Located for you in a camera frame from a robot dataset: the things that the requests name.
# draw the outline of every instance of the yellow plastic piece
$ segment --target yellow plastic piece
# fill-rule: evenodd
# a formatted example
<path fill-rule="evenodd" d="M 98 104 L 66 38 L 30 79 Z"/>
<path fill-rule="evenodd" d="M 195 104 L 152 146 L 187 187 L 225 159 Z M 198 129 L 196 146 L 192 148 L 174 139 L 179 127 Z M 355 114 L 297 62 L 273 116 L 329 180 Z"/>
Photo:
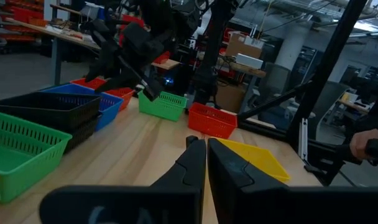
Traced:
<path fill-rule="evenodd" d="M 218 138 L 218 141 L 273 178 L 281 182 L 287 182 L 291 179 L 269 150 L 226 139 Z"/>

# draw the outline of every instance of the metal frame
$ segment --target metal frame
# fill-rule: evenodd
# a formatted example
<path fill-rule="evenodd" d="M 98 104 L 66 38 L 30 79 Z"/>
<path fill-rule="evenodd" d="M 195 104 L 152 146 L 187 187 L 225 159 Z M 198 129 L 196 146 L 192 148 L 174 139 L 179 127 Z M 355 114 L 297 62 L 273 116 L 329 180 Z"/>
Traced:
<path fill-rule="evenodd" d="M 295 95 L 299 90 L 294 93 L 286 93 L 275 100 L 269 101 L 264 105 L 260 105 L 248 112 L 240 113 L 238 118 L 238 126 L 241 129 L 248 130 L 253 133 L 261 134 L 279 141 L 289 143 L 295 152 L 298 153 L 299 146 L 299 130 L 302 119 L 308 119 L 312 109 L 315 106 L 320 93 L 325 86 L 328 77 L 330 76 L 333 68 L 338 61 L 338 58 L 344 49 L 345 43 L 352 32 L 352 29 L 361 15 L 361 12 L 366 5 L 367 0 L 350 0 L 343 13 L 341 20 L 326 48 L 326 51 L 321 59 L 321 62 L 316 69 L 312 82 L 307 83 L 304 87 L 305 95 L 302 103 L 297 110 L 290 127 L 287 131 L 281 131 L 265 127 L 260 124 L 247 121 L 246 119 L 254 116 L 255 114 L 266 110 L 273 106 L 280 104 L 280 101 L 286 100 L 288 95 Z M 334 146 L 316 142 L 315 140 L 308 140 L 308 161 L 305 161 L 305 169 L 315 174 L 323 185 L 329 185 L 334 177 L 339 172 L 344 164 L 343 158 L 337 153 Z"/>

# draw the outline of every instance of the floor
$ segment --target floor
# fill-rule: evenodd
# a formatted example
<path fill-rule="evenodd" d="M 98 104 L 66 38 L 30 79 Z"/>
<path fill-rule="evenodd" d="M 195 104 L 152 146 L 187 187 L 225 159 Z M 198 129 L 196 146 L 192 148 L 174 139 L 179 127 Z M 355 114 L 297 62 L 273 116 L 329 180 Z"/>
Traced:
<path fill-rule="evenodd" d="M 39 54 L 0 55 L 0 98 L 21 95 L 52 85 L 50 76 L 50 58 Z M 86 75 L 87 63 L 62 63 L 61 82 L 69 82 Z M 341 144 L 343 132 L 338 128 L 321 125 L 319 140 L 330 144 Z M 347 164 L 341 172 L 357 186 L 378 186 L 378 167 L 372 167 L 368 162 L 361 166 Z M 351 184 L 338 175 L 333 186 L 350 186 Z"/>

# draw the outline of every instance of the concrete pillar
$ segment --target concrete pillar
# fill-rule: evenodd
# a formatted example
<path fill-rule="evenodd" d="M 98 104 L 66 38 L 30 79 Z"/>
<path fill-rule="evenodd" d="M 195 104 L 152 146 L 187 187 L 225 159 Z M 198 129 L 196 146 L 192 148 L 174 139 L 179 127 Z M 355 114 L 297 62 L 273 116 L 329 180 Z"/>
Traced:
<path fill-rule="evenodd" d="M 286 36 L 282 48 L 276 58 L 275 64 L 293 70 L 294 64 L 300 55 L 305 40 L 308 37 L 310 25 L 294 24 L 286 27 Z"/>

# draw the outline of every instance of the green basket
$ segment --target green basket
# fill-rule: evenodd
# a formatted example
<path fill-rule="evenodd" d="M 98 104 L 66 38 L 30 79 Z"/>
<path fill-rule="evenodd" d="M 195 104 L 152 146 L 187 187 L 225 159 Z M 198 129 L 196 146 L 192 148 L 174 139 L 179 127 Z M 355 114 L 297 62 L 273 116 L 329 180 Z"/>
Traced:
<path fill-rule="evenodd" d="M 161 92 L 160 96 L 150 102 L 143 90 L 138 93 L 139 111 L 161 118 L 178 121 L 183 109 L 187 105 L 187 99 L 171 93 Z"/>
<path fill-rule="evenodd" d="M 0 202 L 10 202 L 53 171 L 70 139 L 70 134 L 0 113 Z"/>

